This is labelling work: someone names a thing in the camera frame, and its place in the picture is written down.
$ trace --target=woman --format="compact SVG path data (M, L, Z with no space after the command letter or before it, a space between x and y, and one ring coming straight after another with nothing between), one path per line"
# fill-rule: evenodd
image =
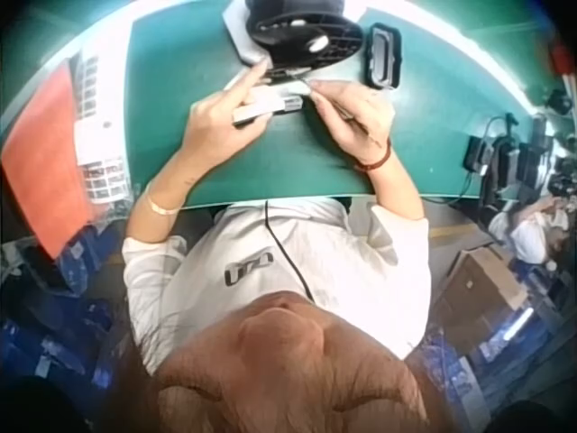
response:
M137 424L151 431L429 428L436 412L399 360L425 332L428 223L390 149L389 103L359 84L311 83L328 131L375 189L366 239L351 234L344 207L331 198L231 205L189 253L182 238L169 236L190 190L264 133L270 116L242 130L232 119L265 70L262 63L196 104L182 147L130 217L124 278L150 376L131 392L132 411L141 408Z

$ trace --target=cable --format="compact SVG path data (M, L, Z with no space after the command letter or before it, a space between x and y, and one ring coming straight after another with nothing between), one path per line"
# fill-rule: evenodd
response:
M270 228L270 224L269 224L269 201L268 200L264 202L264 225L267 227L267 230L269 230L270 235L274 239L274 242L277 244L277 246L279 247L282 254L285 256L285 259L287 259L288 264L290 264L292 269L297 274L298 279L300 280L301 284L303 285L303 288L305 289L305 292L307 293L307 298L311 302L314 303L315 299L313 298L313 294L310 292L310 289L308 288L308 284L307 284L307 281L305 280L305 277L303 277L303 274L300 273L300 271L298 270L298 267L294 264L294 262L292 260L290 260L290 257L287 254L287 252L285 251L282 244L280 243L280 240L278 239L277 236L275 236L274 232L272 231L272 228Z
M423 201L426 201L428 203L436 203L437 205L454 205L457 201L461 200L463 198L463 196L465 195L465 193L467 192L467 190L469 189L469 187L471 186L472 183L472 173L469 172L467 173L467 176L465 177L465 181L463 182L463 188L461 189L461 192L459 193L459 196L457 198L454 198L453 200L435 200L432 198L422 198Z
M505 125L507 125L507 119L505 117L503 117L502 115L496 115L496 116L492 117L491 119L489 119L489 122L487 122L487 125L485 126L485 132L483 133L483 136L481 138L481 143L485 143L487 141L487 138L489 136L490 126L493 124L493 122L495 122L497 120L502 120L503 122L505 122ZM454 198L453 200L443 200L443 199L435 200L432 198L422 198L422 199L423 199L423 201L426 201L428 203L435 203L437 205L454 205L456 202L458 202L459 200L461 200L463 198L463 196L465 195L465 193L467 192L467 190L471 186L471 183L472 183L472 172L469 172L467 174L467 176L465 177L465 180L463 182L463 188L462 188L459 196L457 196L457 198ZM482 197L483 183L484 182L481 183L480 197Z

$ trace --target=green workbench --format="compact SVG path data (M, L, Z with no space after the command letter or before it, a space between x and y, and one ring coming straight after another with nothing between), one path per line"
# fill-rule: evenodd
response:
M242 64L222 20L228 1L171 7L136 22L127 61L125 121L133 188L142 191L180 145L189 107L222 89ZM527 138L531 118L485 69L411 23L369 10L360 24L397 27L403 37L400 87L387 93L397 116L392 141L421 194L458 196L470 134L513 113ZM327 78L362 76L360 55ZM479 192L474 180L467 196ZM188 198L206 206L257 198L371 194L366 177L331 142L314 108L275 116L253 146L210 173Z

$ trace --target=hand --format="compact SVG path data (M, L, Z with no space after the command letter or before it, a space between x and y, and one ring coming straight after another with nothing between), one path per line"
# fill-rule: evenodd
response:
M551 195L541 197L536 203L539 209L544 212L550 211L554 213L555 210L563 208L563 199L560 197L553 197Z
M337 144L363 165L382 160L395 117L393 106L369 88L347 81L311 81L311 99ZM362 125L347 122L335 105Z
M215 93L194 104L190 109L179 159L182 166L206 174L228 161L236 153L259 138L266 130L272 115L262 115L254 122L237 129L233 125L233 111L250 102L250 90L267 70L263 61L249 70L234 86Z

